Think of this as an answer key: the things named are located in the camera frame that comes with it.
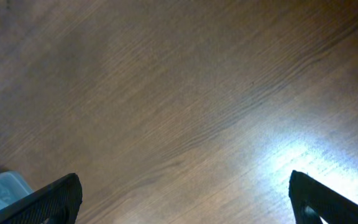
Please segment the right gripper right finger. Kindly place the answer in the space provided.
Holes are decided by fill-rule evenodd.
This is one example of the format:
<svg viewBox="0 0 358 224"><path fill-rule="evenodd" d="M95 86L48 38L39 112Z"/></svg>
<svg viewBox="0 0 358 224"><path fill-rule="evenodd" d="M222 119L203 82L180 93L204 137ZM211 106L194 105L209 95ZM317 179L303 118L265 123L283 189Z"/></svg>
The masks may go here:
<svg viewBox="0 0 358 224"><path fill-rule="evenodd" d="M303 172L292 171L288 195L297 224L358 224L358 204Z"/></svg>

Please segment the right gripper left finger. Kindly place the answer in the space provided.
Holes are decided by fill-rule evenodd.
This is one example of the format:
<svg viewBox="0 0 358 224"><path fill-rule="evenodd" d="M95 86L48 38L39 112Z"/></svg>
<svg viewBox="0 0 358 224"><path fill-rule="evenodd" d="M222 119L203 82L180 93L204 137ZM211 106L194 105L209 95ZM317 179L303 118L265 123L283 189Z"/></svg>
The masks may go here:
<svg viewBox="0 0 358 224"><path fill-rule="evenodd" d="M0 210L0 224L74 224L82 198L79 177L67 174Z"/></svg>

